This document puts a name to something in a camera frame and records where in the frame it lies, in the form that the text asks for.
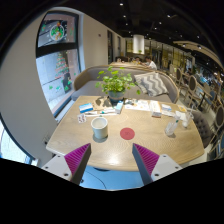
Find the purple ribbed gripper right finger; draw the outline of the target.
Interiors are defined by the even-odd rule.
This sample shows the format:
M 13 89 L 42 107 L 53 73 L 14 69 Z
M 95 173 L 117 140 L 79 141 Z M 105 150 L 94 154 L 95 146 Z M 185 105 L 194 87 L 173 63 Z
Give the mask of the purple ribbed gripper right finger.
M 151 174 L 159 160 L 159 155 L 136 143 L 133 144 L 132 154 L 138 166 L 143 184 L 150 184 L 152 182 Z

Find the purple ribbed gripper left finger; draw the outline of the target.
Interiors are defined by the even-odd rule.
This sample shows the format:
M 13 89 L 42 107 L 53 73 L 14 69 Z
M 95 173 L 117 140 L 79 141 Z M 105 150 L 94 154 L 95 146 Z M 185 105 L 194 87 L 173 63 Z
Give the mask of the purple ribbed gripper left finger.
M 71 181 L 77 185 L 82 180 L 87 162 L 91 155 L 91 144 L 85 144 L 64 156 L 65 161 L 71 171 Z

